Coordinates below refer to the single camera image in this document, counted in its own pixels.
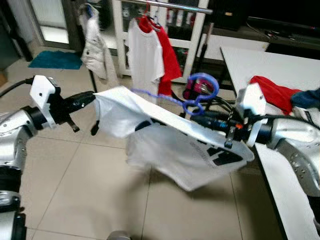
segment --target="white t-shirt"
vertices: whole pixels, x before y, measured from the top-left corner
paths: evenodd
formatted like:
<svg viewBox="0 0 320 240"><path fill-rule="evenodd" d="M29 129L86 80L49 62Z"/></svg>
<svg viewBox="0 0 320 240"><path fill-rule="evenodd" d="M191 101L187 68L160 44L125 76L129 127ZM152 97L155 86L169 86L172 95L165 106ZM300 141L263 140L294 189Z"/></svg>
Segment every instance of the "white t-shirt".
<svg viewBox="0 0 320 240"><path fill-rule="evenodd" d="M165 74L165 70L162 47L156 32L143 32L133 18L129 24L128 47L127 56L133 88L157 95L160 78ZM140 96L151 103L157 102L156 98L147 94Z"/></svg>

